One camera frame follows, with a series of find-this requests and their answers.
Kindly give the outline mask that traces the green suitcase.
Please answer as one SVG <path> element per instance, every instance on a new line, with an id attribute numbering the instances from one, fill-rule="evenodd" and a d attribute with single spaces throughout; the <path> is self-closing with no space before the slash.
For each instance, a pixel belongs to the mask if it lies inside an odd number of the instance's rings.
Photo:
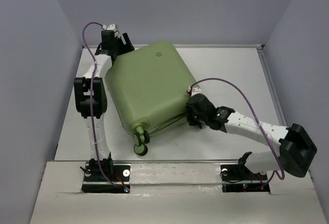
<path id="1" fill-rule="evenodd" d="M 139 156 L 148 152 L 152 136 L 187 121 L 188 89 L 196 79 L 170 42 L 152 43 L 118 56 L 104 81 Z"/>

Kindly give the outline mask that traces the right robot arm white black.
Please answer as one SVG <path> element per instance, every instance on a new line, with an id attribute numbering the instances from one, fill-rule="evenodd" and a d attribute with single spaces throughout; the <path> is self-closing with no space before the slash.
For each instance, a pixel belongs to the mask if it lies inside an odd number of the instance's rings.
<path id="1" fill-rule="evenodd" d="M 243 179 L 268 171 L 283 171 L 303 178 L 317 153 L 305 128 L 296 123 L 288 127 L 260 122 L 232 108 L 215 107 L 203 94 L 193 95 L 186 103 L 186 110 L 190 126 L 206 125 L 269 147 L 266 152 L 245 152 L 238 159 L 236 172 Z"/>

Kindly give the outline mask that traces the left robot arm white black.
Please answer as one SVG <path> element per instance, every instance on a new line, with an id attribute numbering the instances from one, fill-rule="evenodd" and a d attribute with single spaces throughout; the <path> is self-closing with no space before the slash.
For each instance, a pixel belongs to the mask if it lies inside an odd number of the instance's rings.
<path id="1" fill-rule="evenodd" d="M 131 42 L 122 41 L 118 29 L 103 28 L 101 43 L 96 51 L 91 52 L 92 64 L 81 77 L 74 79 L 76 110 L 82 116 L 89 136 L 90 160 L 85 174 L 100 178 L 113 184 L 110 180 L 114 174 L 113 160 L 106 141 L 104 115 L 107 111 L 107 97 L 104 77 L 115 63 L 117 56 L 134 50 Z"/>

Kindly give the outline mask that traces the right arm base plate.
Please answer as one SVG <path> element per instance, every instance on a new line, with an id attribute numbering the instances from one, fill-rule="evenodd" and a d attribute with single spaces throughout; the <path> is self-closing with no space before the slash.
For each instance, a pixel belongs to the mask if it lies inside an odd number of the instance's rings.
<path id="1" fill-rule="evenodd" d="M 254 174 L 237 164 L 222 164 L 220 171 L 223 193 L 270 193 L 268 177 Z"/>

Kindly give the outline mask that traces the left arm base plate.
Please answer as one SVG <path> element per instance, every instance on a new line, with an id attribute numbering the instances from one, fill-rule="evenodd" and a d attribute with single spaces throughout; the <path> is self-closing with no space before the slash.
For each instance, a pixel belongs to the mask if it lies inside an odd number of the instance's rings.
<path id="1" fill-rule="evenodd" d="M 101 161 L 103 173 L 98 162 L 90 160 L 80 169 L 83 172 L 81 191 L 83 193 L 129 194 L 131 192 L 131 165 L 115 163 L 110 167 Z"/>

